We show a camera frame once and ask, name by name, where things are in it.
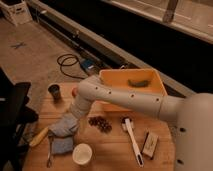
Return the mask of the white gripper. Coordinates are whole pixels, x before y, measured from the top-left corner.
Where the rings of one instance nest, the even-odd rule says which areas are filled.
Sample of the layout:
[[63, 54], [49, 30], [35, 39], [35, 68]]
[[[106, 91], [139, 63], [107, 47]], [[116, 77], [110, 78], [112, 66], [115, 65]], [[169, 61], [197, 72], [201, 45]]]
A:
[[70, 111], [76, 118], [82, 118], [90, 112], [91, 106], [92, 102], [90, 100], [77, 95], [70, 105]]

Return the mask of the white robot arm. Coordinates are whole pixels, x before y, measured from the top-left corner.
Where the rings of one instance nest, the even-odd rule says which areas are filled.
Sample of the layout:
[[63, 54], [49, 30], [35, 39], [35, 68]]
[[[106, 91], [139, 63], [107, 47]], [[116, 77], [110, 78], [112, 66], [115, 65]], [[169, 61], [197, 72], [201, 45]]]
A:
[[95, 101], [173, 122], [177, 127], [174, 171], [213, 171], [213, 94], [180, 98], [143, 93], [106, 86], [93, 75], [78, 83], [71, 112], [81, 118]]

